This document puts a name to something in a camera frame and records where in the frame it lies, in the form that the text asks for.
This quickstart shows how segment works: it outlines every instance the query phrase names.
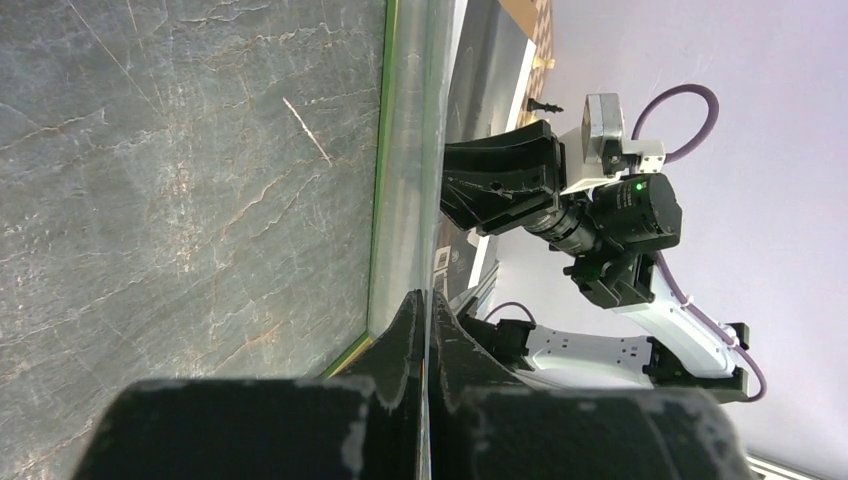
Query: gray marble surface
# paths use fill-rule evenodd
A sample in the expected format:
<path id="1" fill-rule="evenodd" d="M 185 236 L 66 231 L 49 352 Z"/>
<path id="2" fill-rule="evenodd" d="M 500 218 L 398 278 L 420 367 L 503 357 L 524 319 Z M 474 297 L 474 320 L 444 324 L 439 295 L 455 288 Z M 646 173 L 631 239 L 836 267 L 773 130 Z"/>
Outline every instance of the gray marble surface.
<path id="1" fill-rule="evenodd" d="M 318 373 L 365 329 L 383 0 L 0 5 L 0 478 L 121 388 Z"/>

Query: transparent plastic sheet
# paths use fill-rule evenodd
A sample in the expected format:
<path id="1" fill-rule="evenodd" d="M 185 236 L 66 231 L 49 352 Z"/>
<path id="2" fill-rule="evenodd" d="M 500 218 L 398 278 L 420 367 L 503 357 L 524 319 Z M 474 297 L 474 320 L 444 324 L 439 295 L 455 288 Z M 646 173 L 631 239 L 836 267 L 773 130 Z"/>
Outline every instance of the transparent plastic sheet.
<path id="1" fill-rule="evenodd" d="M 368 309 L 372 338 L 386 331 L 407 292 L 422 289 L 431 298 L 453 11 L 452 0 L 398 1 L 388 8 Z"/>

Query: white wall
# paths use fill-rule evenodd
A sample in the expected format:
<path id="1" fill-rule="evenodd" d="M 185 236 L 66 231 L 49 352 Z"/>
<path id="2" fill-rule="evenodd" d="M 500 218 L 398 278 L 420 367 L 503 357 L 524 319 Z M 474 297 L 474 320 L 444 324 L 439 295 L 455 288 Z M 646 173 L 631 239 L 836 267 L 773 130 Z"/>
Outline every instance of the white wall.
<path id="1" fill-rule="evenodd" d="M 749 447 L 834 478 L 848 478 L 846 14 L 838 0 L 555 0 L 543 98 L 566 108 L 551 118 L 565 132 L 586 93 L 619 93 L 632 125 L 669 87 L 716 91 L 711 139 L 666 169 L 685 212 L 667 257 L 702 309 L 752 326 L 770 393 L 727 409 Z M 704 113 L 672 100 L 643 138 L 676 148 Z M 639 333 L 582 299 L 542 241 L 511 232 L 499 250 L 494 303 L 522 301 L 554 328 Z"/>

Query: cable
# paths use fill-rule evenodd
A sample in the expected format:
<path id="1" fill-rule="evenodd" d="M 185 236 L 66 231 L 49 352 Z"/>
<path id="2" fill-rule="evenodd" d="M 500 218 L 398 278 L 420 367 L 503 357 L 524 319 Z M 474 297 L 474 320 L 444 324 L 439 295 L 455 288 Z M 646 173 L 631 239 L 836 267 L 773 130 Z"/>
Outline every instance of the cable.
<path id="1" fill-rule="evenodd" d="M 639 134 L 642 131 L 642 126 L 647 120 L 648 115 L 654 109 L 656 109 L 660 104 L 671 97 L 683 94 L 683 93 L 694 93 L 699 95 L 707 102 L 707 118 L 704 121 L 704 125 L 701 126 L 701 129 L 698 133 L 692 137 L 689 142 L 685 145 L 677 149 L 676 151 L 669 153 L 666 155 L 665 163 L 676 162 L 693 150 L 695 150 L 712 132 L 715 127 L 716 121 L 718 120 L 718 97 L 713 93 L 712 90 L 703 86 L 696 84 L 684 84 L 679 85 L 677 87 L 671 88 L 663 93 L 661 93 L 657 98 L 653 99 L 651 103 L 645 107 L 645 110 L 639 115 L 639 119 L 636 120 L 636 125 L 633 127 L 633 134 L 631 138 L 633 140 L 637 140 L 639 138 Z M 683 289 L 680 288 L 680 285 L 675 280 L 674 275 L 671 274 L 671 270 L 668 267 L 668 262 L 666 262 L 665 257 L 662 252 L 657 252 L 657 266 L 663 272 L 666 277 L 666 281 L 668 281 L 668 285 L 671 287 L 672 294 L 675 298 L 681 303 L 681 307 L 685 310 L 692 312 L 692 315 L 695 316 L 704 326 L 709 328 L 713 333 L 715 333 L 724 343 L 729 345 L 734 352 L 736 352 L 745 363 L 751 367 L 751 370 L 754 372 L 754 375 L 757 377 L 757 382 L 760 384 L 760 390 L 756 395 L 748 397 L 746 402 L 756 402 L 757 400 L 762 399 L 766 395 L 766 391 L 768 389 L 768 384 L 766 382 L 765 374 L 763 373 L 760 366 L 754 361 L 753 357 L 744 349 L 741 345 L 737 344 L 737 342 L 730 337 L 721 327 L 718 326 L 716 322 L 713 321 L 706 313 L 702 312 L 697 306 L 693 305 L 687 296 L 683 293 Z"/>
<path id="2" fill-rule="evenodd" d="M 489 312 L 488 315 L 486 315 L 486 318 L 484 318 L 483 321 L 488 322 L 489 319 L 492 318 L 492 315 L 498 313 L 499 310 L 504 309 L 506 307 L 518 307 L 518 308 L 524 310 L 524 313 L 527 314 L 527 319 L 530 320 L 530 323 L 532 323 L 533 325 L 536 325 L 536 319 L 533 317 L 533 314 L 530 313 L 530 309 L 528 309 L 523 304 L 518 303 L 518 302 L 505 302 L 505 303 L 498 305 L 497 307 L 492 309 L 492 311 Z"/>

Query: black chess piece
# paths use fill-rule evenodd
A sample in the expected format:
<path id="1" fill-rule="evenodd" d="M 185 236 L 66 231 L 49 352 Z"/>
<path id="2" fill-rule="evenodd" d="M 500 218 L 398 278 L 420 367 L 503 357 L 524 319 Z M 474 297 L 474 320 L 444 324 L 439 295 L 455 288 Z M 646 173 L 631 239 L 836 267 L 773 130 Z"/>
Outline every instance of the black chess piece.
<path id="1" fill-rule="evenodd" d="M 536 110 L 542 110 L 547 113 L 559 113 L 562 111 L 562 107 L 559 105 L 554 105 L 551 103 L 541 103 L 538 102 L 535 98 L 527 99 L 527 107 L 525 110 L 528 112 L 535 112 Z"/>

